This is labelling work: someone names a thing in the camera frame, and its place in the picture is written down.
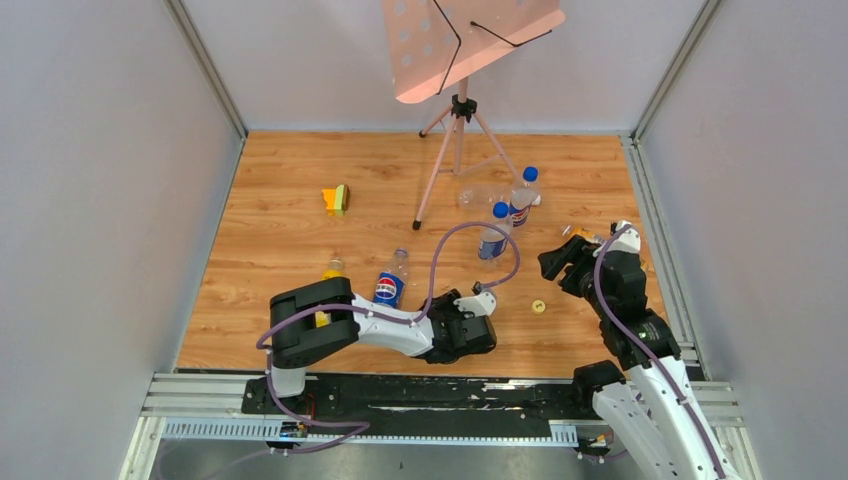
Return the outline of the pepsi bottle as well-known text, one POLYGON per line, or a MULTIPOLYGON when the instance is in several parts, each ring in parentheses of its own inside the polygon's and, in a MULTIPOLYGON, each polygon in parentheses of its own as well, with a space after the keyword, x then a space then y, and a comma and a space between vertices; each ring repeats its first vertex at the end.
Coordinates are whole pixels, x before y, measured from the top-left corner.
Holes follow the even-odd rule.
POLYGON ((534 166, 528 166, 523 170, 520 179, 512 188, 509 206, 514 228, 524 225, 529 217, 531 207, 540 202, 540 194, 536 185, 538 177, 539 170, 534 166))
POLYGON ((385 268, 378 274, 372 301, 398 309, 406 291, 409 269, 408 251, 405 248, 397 248, 385 268))
MULTIPOLYGON (((490 223, 510 233, 512 230, 512 216, 510 206, 505 202, 496 202, 492 208, 490 223)), ((484 228, 480 236, 478 246, 478 258, 487 267, 493 267, 497 259, 505 252, 508 245, 506 236, 496 229, 484 228)))

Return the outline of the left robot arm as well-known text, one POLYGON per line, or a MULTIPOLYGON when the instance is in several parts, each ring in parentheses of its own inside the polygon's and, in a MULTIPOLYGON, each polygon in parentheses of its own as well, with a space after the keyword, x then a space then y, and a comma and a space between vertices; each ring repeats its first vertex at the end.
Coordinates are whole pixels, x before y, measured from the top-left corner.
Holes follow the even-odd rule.
POLYGON ((475 285, 472 296, 451 290, 403 311, 374 303, 335 277, 280 293, 269 301, 270 328, 257 341, 269 359, 268 400, 283 413, 306 400, 309 366, 354 344, 375 346, 428 364, 451 364, 497 345, 490 315, 497 299, 475 285))

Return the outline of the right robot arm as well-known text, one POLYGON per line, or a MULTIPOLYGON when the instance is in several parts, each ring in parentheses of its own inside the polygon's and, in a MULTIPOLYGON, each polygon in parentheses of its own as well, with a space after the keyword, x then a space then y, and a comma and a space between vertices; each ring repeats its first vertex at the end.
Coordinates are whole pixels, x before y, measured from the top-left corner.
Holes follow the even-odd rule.
POLYGON ((606 242, 573 233, 538 257, 543 278, 592 307, 615 358, 575 369, 572 406, 605 420, 650 479, 737 479, 670 327, 648 306, 640 250, 625 229, 606 242))

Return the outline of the orange dark label bottle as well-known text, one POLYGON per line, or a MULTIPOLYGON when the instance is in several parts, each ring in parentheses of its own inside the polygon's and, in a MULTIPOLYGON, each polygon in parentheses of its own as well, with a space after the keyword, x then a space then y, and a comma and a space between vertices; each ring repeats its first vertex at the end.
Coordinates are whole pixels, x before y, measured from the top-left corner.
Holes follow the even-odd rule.
POLYGON ((597 244, 597 245, 602 245, 606 241, 606 239, 600 234, 597 234, 597 233, 595 233, 591 230, 588 230, 584 227, 578 227, 578 226, 572 226, 572 225, 565 227, 565 229, 562 232, 562 236, 564 237, 564 239, 566 241, 568 241, 568 240, 570 240, 571 238, 574 238, 574 237, 580 237, 580 238, 583 238, 584 240, 586 240, 587 242, 589 242, 591 244, 597 244))

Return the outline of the clear bottle white cap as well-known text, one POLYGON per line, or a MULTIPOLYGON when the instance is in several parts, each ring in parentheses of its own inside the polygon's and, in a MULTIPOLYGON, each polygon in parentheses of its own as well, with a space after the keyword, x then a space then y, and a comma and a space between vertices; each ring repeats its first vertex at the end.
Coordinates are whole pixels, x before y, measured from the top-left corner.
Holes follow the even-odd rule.
POLYGON ((466 210, 491 208, 496 202, 510 203, 514 191, 512 186, 472 184, 459 191, 456 205, 466 210))

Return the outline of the yellow juice bottle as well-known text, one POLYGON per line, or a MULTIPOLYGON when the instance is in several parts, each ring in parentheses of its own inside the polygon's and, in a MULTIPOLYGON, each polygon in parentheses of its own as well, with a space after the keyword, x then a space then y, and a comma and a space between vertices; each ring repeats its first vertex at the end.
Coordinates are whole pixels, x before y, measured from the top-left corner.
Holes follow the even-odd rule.
MULTIPOLYGON (((343 259, 336 255, 330 259, 327 268, 322 274, 322 280, 341 277, 345 274, 345 263, 343 259)), ((318 328, 325 327, 331 323, 332 314, 326 311, 318 311, 315 313, 315 326, 318 328)))

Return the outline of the yellow green toy block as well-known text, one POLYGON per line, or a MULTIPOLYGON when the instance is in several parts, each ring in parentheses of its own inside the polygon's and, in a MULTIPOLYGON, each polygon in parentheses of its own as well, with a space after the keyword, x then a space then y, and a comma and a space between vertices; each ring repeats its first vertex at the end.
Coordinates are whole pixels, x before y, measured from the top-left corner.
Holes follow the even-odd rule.
POLYGON ((350 189, 346 184, 321 190, 325 209, 329 216, 343 216, 349 208, 350 189))

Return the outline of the pink music stand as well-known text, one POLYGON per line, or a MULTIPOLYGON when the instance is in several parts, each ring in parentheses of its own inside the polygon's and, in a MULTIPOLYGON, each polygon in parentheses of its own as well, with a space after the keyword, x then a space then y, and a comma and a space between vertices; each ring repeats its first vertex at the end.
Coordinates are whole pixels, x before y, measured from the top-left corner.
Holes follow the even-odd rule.
POLYGON ((395 98, 419 104, 457 89, 449 105, 418 135, 425 138, 438 125, 445 128, 428 183, 412 222, 422 226, 436 179, 460 176, 466 127, 475 122, 513 176, 519 171, 468 95, 473 74, 506 55, 551 34, 566 20, 556 0, 537 1, 409 1, 381 4, 395 98))

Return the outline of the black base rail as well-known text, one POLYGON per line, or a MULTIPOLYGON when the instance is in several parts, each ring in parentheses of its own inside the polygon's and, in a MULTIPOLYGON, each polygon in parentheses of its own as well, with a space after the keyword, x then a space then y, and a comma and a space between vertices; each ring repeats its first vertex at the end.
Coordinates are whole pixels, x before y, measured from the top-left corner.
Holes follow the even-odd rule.
POLYGON ((604 362, 572 379, 318 373, 277 400, 264 376, 158 374, 142 406, 166 440, 241 440, 287 454, 335 445, 583 447, 606 426, 602 398, 658 420, 648 388, 604 362))

